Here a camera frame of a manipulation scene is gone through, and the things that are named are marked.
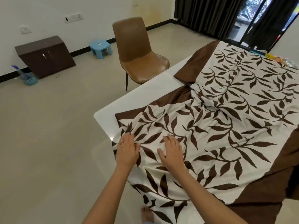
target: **stool leg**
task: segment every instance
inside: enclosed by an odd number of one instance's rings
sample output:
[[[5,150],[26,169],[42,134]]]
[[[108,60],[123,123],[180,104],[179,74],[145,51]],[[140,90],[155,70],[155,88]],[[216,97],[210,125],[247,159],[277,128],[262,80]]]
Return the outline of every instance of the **stool leg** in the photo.
[[[128,91],[128,73],[126,72],[126,91]]]
[[[95,55],[96,54],[95,51],[92,48],[90,48],[90,49],[92,51],[92,54]]]
[[[109,55],[111,56],[113,54],[111,46],[108,47],[108,51],[109,51]]]
[[[102,50],[97,50],[96,53],[97,53],[97,58],[98,59],[104,59],[103,54],[102,54]]]

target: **bare foot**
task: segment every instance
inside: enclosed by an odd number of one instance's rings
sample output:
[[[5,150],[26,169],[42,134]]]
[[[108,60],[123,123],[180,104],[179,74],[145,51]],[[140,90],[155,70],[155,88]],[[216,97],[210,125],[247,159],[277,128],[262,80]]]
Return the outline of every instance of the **bare foot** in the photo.
[[[142,220],[142,223],[145,223],[145,222],[154,223],[154,214],[148,207],[141,208],[141,220]]]

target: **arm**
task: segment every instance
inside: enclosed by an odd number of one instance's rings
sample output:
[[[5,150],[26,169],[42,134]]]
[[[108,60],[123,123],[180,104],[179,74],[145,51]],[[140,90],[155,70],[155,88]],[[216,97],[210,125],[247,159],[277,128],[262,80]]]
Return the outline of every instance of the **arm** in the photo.
[[[168,137],[170,140],[163,137],[166,156],[160,148],[157,150],[161,162],[179,181],[204,221],[207,224],[247,224],[189,174],[184,165],[182,147],[172,135]]]
[[[140,144],[134,144],[134,135],[122,136],[117,146],[116,168],[99,198],[82,224],[113,224],[127,178],[139,156]]]

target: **bedsheet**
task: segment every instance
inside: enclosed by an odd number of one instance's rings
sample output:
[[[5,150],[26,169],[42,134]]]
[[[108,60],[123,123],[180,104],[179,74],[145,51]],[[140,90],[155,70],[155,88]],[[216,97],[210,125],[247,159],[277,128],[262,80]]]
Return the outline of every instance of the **bedsheet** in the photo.
[[[146,107],[116,114],[141,143],[129,182],[160,223],[204,223],[162,166],[157,148],[174,135],[189,173],[248,223],[275,223],[299,164],[299,71],[221,41],[174,77],[184,86]]]

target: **dark curtain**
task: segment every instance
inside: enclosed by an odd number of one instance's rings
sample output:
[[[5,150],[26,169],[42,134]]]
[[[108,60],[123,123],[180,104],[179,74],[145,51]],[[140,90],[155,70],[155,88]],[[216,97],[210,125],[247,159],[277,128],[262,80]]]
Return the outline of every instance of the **dark curtain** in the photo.
[[[244,36],[250,48],[269,50],[281,34],[299,0],[272,0],[266,11]]]
[[[227,38],[244,0],[176,0],[175,18],[184,26],[211,35]]]

